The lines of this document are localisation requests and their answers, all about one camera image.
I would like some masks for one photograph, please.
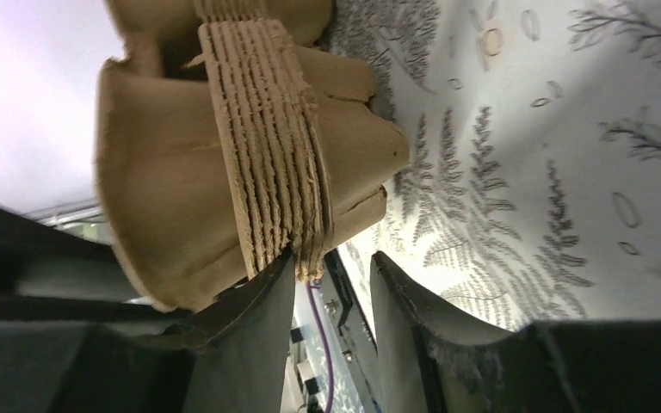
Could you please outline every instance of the cable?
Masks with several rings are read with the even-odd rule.
[[[312,316],[315,318],[315,324],[318,325],[320,332],[320,340],[323,342],[323,352],[325,353],[325,364],[328,368],[328,401],[325,403],[324,413],[331,413],[333,411],[333,398],[335,396],[336,379],[333,377],[333,360],[331,359],[331,347],[328,345],[328,337],[325,336],[325,329],[323,322],[320,320],[318,313],[318,306],[315,304],[315,296],[312,294],[313,287],[307,283],[306,289],[308,292],[308,299],[310,300],[310,307],[312,308]]]

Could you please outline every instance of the purple cable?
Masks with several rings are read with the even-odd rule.
[[[318,313],[318,306],[315,305],[315,296],[312,295],[312,289],[310,283],[306,285],[308,292],[308,299],[310,300],[310,307],[312,308],[312,316],[315,318],[315,324],[318,325],[318,331],[320,332],[320,340],[323,342],[323,352],[325,353],[325,364],[328,368],[328,401],[325,403],[324,413],[331,413],[333,410],[333,397],[336,386],[335,378],[333,377],[333,360],[331,359],[331,347],[328,345],[328,337],[325,336],[325,329],[323,328],[323,322],[320,320],[320,314]]]

